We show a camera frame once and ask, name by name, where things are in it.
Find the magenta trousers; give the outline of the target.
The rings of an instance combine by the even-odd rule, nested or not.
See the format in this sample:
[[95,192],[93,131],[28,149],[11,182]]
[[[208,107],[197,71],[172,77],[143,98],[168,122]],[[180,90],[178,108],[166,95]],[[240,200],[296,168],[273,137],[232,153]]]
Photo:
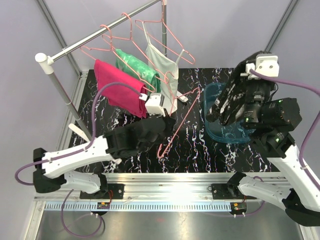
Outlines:
[[109,105],[123,108],[139,118],[147,117],[145,101],[140,99],[140,94],[148,94],[143,82],[99,59],[95,61],[93,70],[98,90],[113,83],[101,93],[108,98]]

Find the pink hanger of magenta trousers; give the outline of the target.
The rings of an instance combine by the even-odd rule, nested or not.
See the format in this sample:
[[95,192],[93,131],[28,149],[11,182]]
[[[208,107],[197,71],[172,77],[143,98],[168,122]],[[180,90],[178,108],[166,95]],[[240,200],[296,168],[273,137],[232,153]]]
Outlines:
[[[107,43],[109,45],[109,48],[97,48],[97,47],[89,47],[89,46],[86,46],[86,45],[83,45],[80,47],[80,50],[85,54],[87,55],[88,57],[90,57],[91,59],[93,60],[96,60],[95,57],[93,57],[91,54],[88,53],[88,51],[99,51],[99,52],[112,52],[116,59],[117,59],[117,54],[116,54],[116,47],[114,47],[113,45],[113,39],[118,39],[118,40],[125,40],[125,41],[130,41],[132,40],[132,29],[129,30],[129,38],[124,38],[124,37],[113,37],[112,34],[110,33],[109,35],[103,33],[101,35],[101,38],[102,40]],[[148,88],[146,88],[145,86],[145,81],[144,80],[139,80],[140,82],[142,82],[144,84],[144,89],[146,89],[146,91],[148,92],[148,94],[151,94],[151,93],[156,93],[156,92],[153,92],[151,90],[149,90]]]

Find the green tie-dye trousers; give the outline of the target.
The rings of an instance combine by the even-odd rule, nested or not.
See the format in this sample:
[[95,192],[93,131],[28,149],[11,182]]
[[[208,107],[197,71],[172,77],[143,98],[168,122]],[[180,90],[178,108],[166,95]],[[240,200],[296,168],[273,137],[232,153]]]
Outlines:
[[154,93],[161,92],[161,80],[159,73],[146,63],[116,48],[117,59],[115,66],[126,74],[138,80],[145,81],[145,87]]

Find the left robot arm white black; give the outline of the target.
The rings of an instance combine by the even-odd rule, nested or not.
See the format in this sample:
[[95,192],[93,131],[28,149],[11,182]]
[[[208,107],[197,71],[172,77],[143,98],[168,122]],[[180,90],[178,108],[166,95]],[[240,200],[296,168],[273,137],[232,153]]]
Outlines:
[[147,152],[173,133],[175,123],[170,116],[154,115],[68,149],[46,152],[37,148],[33,151],[33,161],[38,163],[33,172],[34,188],[39,194],[61,188],[73,189],[102,199],[109,191],[106,177],[102,173],[87,174],[76,169],[98,162],[116,162]]

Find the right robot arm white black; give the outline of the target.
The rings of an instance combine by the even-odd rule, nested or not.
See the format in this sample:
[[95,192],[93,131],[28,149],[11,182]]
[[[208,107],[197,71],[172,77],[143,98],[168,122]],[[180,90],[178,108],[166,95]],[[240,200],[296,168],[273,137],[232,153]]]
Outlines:
[[273,204],[296,223],[305,227],[320,225],[319,179],[299,158],[300,150],[291,132],[302,121],[296,98],[270,99],[273,83],[249,79],[245,87],[244,120],[246,129],[253,129],[250,144],[265,156],[290,183],[275,186],[236,172],[227,182],[230,197],[250,196]]

